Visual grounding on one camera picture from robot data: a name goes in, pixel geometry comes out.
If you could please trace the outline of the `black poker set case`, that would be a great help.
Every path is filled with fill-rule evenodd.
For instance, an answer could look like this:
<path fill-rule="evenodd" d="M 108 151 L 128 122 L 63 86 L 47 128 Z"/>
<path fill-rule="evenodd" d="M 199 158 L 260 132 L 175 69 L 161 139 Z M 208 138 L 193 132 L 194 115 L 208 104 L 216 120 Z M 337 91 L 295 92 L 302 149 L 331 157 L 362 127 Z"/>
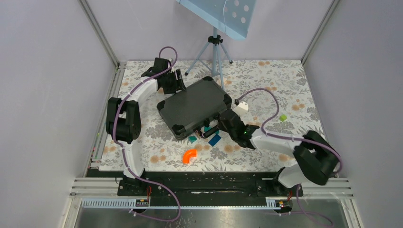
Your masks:
<path fill-rule="evenodd" d="M 157 110 L 177 140 L 216 120 L 231 108 L 232 98 L 210 76 L 157 104 Z"/>

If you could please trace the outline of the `orange curved toy block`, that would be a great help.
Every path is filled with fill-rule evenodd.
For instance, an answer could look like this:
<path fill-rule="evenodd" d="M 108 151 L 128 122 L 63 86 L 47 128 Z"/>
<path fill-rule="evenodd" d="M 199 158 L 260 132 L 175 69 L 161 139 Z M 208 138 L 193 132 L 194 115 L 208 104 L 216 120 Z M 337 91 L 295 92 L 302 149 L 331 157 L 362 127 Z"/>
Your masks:
<path fill-rule="evenodd" d="M 197 156 L 197 150 L 196 149 L 191 149 L 188 150 L 184 153 L 182 157 L 182 162 L 183 164 L 189 164 L 191 159 Z"/>

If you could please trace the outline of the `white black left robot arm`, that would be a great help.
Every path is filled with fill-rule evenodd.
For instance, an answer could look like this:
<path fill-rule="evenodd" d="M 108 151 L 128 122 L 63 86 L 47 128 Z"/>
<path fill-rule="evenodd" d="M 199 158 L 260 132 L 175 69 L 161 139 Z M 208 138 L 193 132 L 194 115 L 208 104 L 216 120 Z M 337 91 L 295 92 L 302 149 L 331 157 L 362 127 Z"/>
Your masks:
<path fill-rule="evenodd" d="M 132 179 L 129 189 L 135 195 L 147 191 L 147 183 L 141 177 L 145 168 L 136 145 L 142 129 L 140 107 L 160 89 L 166 95 L 186 90 L 180 70 L 173 69 L 175 63 L 155 58 L 153 66 L 141 75 L 132 90 L 122 98 L 111 97 L 107 102 L 106 132 L 122 148 L 124 176 Z"/>

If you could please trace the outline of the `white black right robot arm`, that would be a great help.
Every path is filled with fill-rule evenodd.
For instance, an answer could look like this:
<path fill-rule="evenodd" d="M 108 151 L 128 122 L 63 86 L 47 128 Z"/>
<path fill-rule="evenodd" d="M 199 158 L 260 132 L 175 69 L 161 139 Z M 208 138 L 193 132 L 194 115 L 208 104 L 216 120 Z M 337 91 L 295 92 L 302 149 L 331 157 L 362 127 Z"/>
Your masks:
<path fill-rule="evenodd" d="M 244 124 L 232 110 L 219 115 L 218 127 L 225 131 L 240 147 L 267 149 L 292 156 L 296 164 L 281 168 L 272 183 L 273 191 L 286 195 L 292 187 L 304 182 L 324 186 L 341 164 L 340 155 L 315 131 L 303 136 L 263 131 L 256 125 Z"/>

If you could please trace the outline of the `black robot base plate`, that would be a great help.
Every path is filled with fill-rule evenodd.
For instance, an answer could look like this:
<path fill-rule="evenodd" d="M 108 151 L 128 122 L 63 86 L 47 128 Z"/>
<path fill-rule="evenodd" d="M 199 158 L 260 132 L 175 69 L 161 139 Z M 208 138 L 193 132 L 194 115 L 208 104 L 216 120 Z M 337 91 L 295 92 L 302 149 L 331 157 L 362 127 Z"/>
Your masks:
<path fill-rule="evenodd" d="M 274 172 L 151 172 L 124 177 L 118 196 L 145 197 L 151 206 L 264 206 L 267 197 L 303 196 L 301 187 L 274 182 Z"/>

